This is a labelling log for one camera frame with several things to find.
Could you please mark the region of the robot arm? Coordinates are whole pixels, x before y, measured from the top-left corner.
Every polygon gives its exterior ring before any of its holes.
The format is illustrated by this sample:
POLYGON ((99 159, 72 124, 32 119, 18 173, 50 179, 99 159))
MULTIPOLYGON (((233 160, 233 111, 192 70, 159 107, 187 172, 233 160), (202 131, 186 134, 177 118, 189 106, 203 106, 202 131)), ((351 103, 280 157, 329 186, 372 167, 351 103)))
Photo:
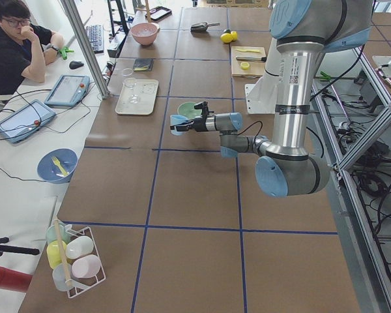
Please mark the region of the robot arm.
POLYGON ((207 102, 197 104, 201 115, 193 119, 172 115, 172 134, 217 131, 223 157, 257 154, 255 178, 269 196, 320 191, 330 169, 304 146, 317 58, 364 45, 371 15, 370 1, 278 1, 269 23, 281 55, 272 137, 242 135, 240 113, 216 114, 207 102))

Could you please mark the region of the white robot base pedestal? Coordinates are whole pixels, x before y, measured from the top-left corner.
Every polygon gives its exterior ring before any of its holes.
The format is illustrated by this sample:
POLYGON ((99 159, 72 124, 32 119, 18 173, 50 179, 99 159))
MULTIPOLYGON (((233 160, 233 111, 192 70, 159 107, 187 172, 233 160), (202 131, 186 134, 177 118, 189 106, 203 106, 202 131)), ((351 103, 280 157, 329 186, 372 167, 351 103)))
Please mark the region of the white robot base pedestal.
POLYGON ((277 50, 277 40, 273 38, 268 50, 263 76, 255 84, 245 85, 246 107, 250 115, 273 114, 276 107, 286 106, 283 99, 285 58, 277 50))

